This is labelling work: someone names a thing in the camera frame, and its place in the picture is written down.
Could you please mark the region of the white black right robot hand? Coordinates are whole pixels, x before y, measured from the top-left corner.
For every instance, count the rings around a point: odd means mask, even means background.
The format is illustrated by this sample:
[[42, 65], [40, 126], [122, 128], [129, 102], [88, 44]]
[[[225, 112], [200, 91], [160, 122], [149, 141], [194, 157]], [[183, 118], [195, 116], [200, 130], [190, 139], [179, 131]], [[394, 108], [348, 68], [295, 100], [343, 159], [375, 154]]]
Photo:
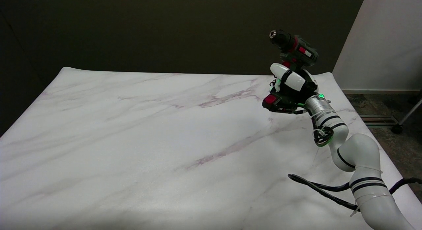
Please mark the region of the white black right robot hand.
[[280, 63], [273, 63], [270, 71], [274, 75], [270, 83], [270, 94], [286, 102], [304, 104], [308, 98], [318, 94], [318, 84], [305, 69], [293, 71]]

